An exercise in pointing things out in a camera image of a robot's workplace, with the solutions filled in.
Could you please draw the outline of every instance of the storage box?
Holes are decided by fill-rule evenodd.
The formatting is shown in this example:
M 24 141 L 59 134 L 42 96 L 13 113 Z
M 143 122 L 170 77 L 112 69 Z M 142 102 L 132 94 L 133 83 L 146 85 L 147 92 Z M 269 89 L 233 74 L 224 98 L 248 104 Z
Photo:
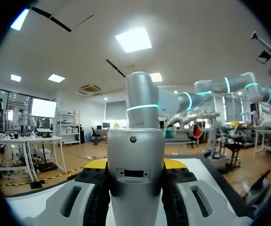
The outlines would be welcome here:
M 72 128 L 71 127 L 67 127 L 66 133 L 71 133 L 71 132 L 72 132 Z
M 50 155 L 51 155 L 51 150 L 45 148 L 44 152 L 45 152 L 45 158 L 46 158 L 46 160 L 49 160 L 50 159 Z M 44 160 L 43 149 L 39 149 L 39 151 L 37 152 L 37 155 Z
M 230 122 L 231 127 L 236 127 L 236 126 L 239 126 L 239 125 L 240 125 L 239 121 L 231 121 Z

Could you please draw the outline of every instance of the ceiling light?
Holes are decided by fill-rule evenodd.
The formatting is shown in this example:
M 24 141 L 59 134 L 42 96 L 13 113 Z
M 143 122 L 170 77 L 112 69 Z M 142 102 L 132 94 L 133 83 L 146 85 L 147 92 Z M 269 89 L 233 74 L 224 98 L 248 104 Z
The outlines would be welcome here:
M 29 9 L 25 9 L 23 10 L 23 12 L 17 17 L 17 19 L 13 22 L 13 24 L 11 25 L 11 28 L 20 31 L 22 24 L 27 16 L 29 12 Z
M 157 81 L 162 81 L 162 75 L 160 73 L 152 73 L 150 74 L 152 81 L 157 82 Z
M 51 81 L 54 81 L 54 82 L 57 82 L 57 83 L 60 83 L 61 81 L 63 81 L 65 78 L 64 77 L 61 77 L 61 76 L 58 76 L 56 74 L 52 74 L 48 80 L 51 80 Z
M 20 82 L 21 81 L 21 77 L 17 76 L 17 75 L 14 75 L 14 74 L 11 74 L 11 80 Z
M 115 38 L 126 53 L 152 48 L 148 33 L 143 27 L 121 33 Z

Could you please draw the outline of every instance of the wooden floor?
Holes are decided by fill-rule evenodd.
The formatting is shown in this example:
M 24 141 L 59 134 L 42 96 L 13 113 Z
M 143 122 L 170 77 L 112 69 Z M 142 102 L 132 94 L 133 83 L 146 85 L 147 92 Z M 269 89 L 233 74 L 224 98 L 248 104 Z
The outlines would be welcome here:
M 199 145 L 199 147 L 191 148 L 188 146 L 187 153 L 188 154 L 196 154 L 201 152 L 205 148 L 205 145 Z M 90 160 L 86 159 L 87 156 L 94 156 L 97 159 L 104 158 L 107 155 L 107 144 L 105 141 L 101 141 L 99 145 L 93 145 L 93 143 L 85 143 L 82 145 L 72 145 L 63 148 L 64 159 L 66 170 L 71 171 L 77 169 L 76 171 L 71 172 L 70 174 L 76 174 L 81 171 L 80 167 L 84 167 Z M 166 154 L 173 154 L 177 153 L 177 147 L 175 146 L 166 146 L 165 147 Z M 56 148 L 56 154 L 58 163 L 62 165 L 62 160 L 60 158 L 60 149 Z M 226 155 L 231 155 L 230 150 L 226 150 Z M 262 152 L 254 155 L 254 149 L 242 149 L 239 152 L 239 157 L 241 159 L 241 167 L 234 169 L 232 172 L 228 174 L 224 174 L 223 176 L 226 180 L 233 186 L 233 188 L 240 194 L 244 195 L 244 183 L 251 186 L 263 173 L 271 168 L 271 153 Z M 59 169 L 49 171 L 46 173 L 41 173 L 39 175 L 40 179 L 53 177 L 63 172 Z M 43 184 L 43 187 L 48 187 L 54 184 L 57 184 L 61 181 L 67 179 L 69 175 L 61 175 L 59 177 L 48 179 L 46 180 L 46 184 Z M 25 178 L 26 175 L 23 175 L 22 172 L 18 174 L 12 174 L 10 178 L 13 178 L 15 181 L 12 184 L 19 184 L 30 182 L 29 178 Z M 0 180 L 1 185 L 9 185 L 10 182 L 7 180 Z M 20 185 L 20 186 L 1 186 L 4 194 L 12 195 L 12 194 L 19 194 L 24 192 L 33 191 L 30 188 L 30 185 Z

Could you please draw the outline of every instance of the computer monitor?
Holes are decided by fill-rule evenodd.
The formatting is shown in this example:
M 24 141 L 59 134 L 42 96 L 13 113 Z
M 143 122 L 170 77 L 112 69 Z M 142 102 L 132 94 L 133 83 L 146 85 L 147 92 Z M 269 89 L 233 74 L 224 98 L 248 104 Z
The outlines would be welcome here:
M 54 101 L 33 99 L 31 116 L 54 118 L 57 103 Z
M 164 121 L 159 121 L 159 127 L 160 127 L 161 129 L 164 128 Z
M 103 128 L 110 128 L 110 123 L 103 122 Z

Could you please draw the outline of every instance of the black panel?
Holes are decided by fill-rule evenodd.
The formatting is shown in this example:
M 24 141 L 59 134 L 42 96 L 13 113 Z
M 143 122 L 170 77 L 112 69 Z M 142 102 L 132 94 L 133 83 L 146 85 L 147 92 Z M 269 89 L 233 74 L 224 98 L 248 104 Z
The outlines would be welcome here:
M 125 177 L 133 177 L 133 178 L 143 178 L 144 171 L 143 170 L 124 170 Z
M 71 29 L 67 26 L 65 26 L 63 23 L 61 23 L 60 21 L 58 21 L 56 18 L 54 18 L 53 16 L 50 18 L 50 20 L 52 22 L 55 22 L 56 24 L 58 24 L 60 27 L 64 28 L 65 30 L 67 30 L 68 32 L 71 32 Z
M 126 76 L 110 61 L 110 60 L 106 60 L 107 63 L 109 63 L 117 72 L 119 72 L 124 78 L 126 78 Z
M 84 168 L 75 178 L 75 181 L 95 184 L 86 205 L 83 225 L 105 226 L 106 224 L 110 203 L 109 182 L 106 173 L 107 164 L 105 169 Z
M 48 19 L 51 17 L 50 13 L 45 12 L 42 9 L 39 9 L 39 8 L 36 8 L 36 7 L 32 7 L 31 10 L 34 11 L 34 12 L 36 12 L 36 13 L 38 13 L 38 14 L 40 14 L 40 15 L 42 15 L 42 16 L 45 16 Z
M 168 226 L 189 225 L 187 210 L 177 184 L 196 180 L 194 174 L 187 168 L 164 169 L 162 201 Z

